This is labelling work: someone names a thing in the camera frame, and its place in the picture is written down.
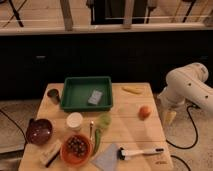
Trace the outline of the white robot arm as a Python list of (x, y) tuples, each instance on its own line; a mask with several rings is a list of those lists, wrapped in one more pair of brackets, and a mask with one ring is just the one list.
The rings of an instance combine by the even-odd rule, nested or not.
[(205, 84), (209, 72), (202, 63), (191, 63), (171, 70), (166, 75), (167, 86), (158, 95), (163, 106), (162, 123), (170, 125), (176, 117), (175, 109), (185, 100), (213, 114), (213, 88)]

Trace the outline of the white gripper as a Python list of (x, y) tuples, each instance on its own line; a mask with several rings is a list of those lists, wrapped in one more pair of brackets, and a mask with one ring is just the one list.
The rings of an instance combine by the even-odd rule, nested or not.
[[(175, 109), (185, 104), (185, 98), (175, 92), (170, 87), (165, 87), (162, 92), (157, 96), (164, 109)], [(176, 117), (176, 112), (166, 110), (163, 113), (163, 125), (170, 125)]]

